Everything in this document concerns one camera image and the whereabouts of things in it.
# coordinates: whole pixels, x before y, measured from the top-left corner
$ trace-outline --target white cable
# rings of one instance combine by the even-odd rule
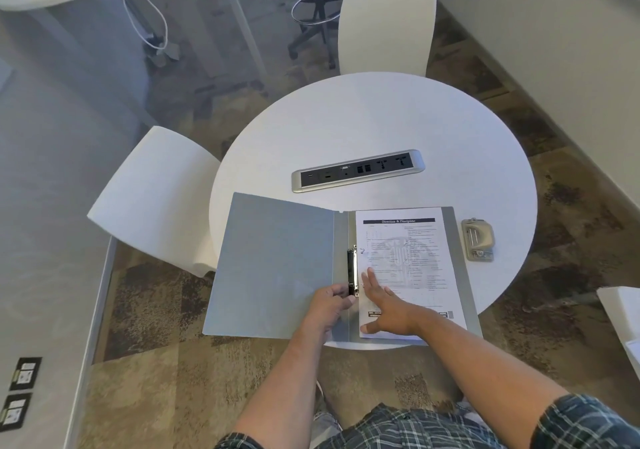
[[[131,16],[131,13],[129,12],[129,7],[127,6],[127,1],[126,0],[122,0],[122,4],[124,5],[124,10],[127,12],[127,16],[129,17],[129,21],[131,22],[131,26],[133,26],[133,30],[136,31],[136,33],[140,37],[140,40],[144,41],[146,44],[149,45],[149,47],[151,47],[153,49],[164,50],[166,48],[166,46],[169,44],[169,26],[166,24],[166,20],[164,19],[164,15],[162,14],[162,11],[160,11],[156,7],[156,5],[151,2],[151,0],[147,0],[147,2],[153,7],[153,9],[155,9],[158,12],[158,14],[160,15],[160,17],[162,18],[162,21],[164,23],[164,43],[160,47],[156,47],[155,45],[152,45],[151,43],[149,43],[147,41],[147,39],[144,36],[142,36],[142,34],[138,31],[138,28],[136,27],[136,24],[133,21],[133,17]]]

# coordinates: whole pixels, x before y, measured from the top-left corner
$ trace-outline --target gray binder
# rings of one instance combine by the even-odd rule
[[[442,215],[467,329],[482,336],[453,208]],[[316,289],[351,281],[355,238],[355,212],[234,193],[202,332],[291,338]],[[359,329],[356,301],[332,341],[424,344],[361,338]]]

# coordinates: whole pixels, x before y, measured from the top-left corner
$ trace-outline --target white chair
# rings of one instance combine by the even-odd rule
[[[640,378],[640,289],[637,287],[601,287],[598,297],[602,307],[627,351],[631,365]]]
[[[340,74],[424,77],[435,20],[436,0],[344,0],[338,27]]]
[[[219,167],[191,139],[154,126],[87,216],[122,242],[202,277],[218,264],[209,199]]]

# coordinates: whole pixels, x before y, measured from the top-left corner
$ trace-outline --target plaid shirt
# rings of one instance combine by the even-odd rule
[[[380,404],[363,420],[317,449],[496,449],[504,445],[486,426],[463,414],[396,410]],[[566,395],[540,418],[531,438],[535,449],[640,448],[640,430],[592,397]],[[262,449],[244,434],[231,433],[216,449]]]

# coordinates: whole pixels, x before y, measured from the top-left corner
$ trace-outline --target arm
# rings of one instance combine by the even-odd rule
[[[420,336],[498,437],[512,449],[527,449],[542,414],[567,391],[435,311],[381,288],[371,268],[362,274],[362,281],[367,297],[382,311],[362,331]]]
[[[314,294],[307,315],[289,346],[251,397],[234,432],[252,437],[264,449],[309,446],[320,349],[340,312],[355,298],[346,285],[323,287]]]

